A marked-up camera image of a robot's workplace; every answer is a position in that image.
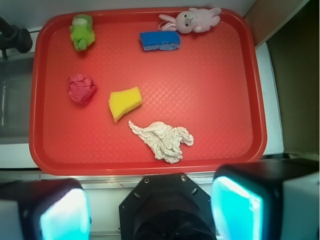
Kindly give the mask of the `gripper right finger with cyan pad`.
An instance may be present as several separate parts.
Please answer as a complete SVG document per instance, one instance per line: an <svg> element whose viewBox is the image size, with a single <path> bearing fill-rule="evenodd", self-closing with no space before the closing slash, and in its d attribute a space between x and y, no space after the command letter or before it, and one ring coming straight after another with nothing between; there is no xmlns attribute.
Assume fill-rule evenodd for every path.
<svg viewBox="0 0 320 240"><path fill-rule="evenodd" d="M224 164L213 178L211 211L224 240L317 240L320 163L271 159Z"/></svg>

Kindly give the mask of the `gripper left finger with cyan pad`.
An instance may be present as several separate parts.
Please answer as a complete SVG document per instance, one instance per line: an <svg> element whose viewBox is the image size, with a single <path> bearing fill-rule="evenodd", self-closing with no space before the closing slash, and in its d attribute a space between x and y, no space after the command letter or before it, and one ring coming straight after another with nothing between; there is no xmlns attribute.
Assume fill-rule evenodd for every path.
<svg viewBox="0 0 320 240"><path fill-rule="evenodd" d="M88 240L90 200L72 178L0 185L2 240Z"/></svg>

